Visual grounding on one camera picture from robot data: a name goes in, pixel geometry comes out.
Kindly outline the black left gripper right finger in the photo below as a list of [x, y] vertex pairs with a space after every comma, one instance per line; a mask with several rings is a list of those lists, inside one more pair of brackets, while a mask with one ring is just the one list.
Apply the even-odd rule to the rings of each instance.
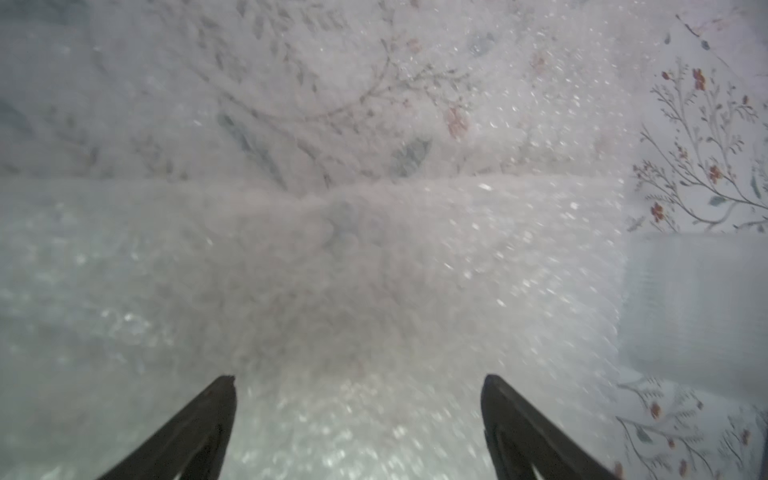
[[498, 479], [616, 479], [502, 377], [485, 377], [480, 405]]

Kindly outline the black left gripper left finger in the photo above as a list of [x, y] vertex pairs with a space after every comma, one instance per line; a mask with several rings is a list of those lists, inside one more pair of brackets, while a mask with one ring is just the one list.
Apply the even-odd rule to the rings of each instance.
[[237, 409], [235, 377], [216, 378], [101, 480], [217, 480]]

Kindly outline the clear bubble wrap sheet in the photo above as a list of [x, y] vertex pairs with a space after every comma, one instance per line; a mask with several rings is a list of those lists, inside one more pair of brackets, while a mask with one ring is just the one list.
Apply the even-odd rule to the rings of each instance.
[[619, 1], [5, 1], [1, 475], [220, 375], [226, 479], [489, 479], [484, 377], [610, 458]]

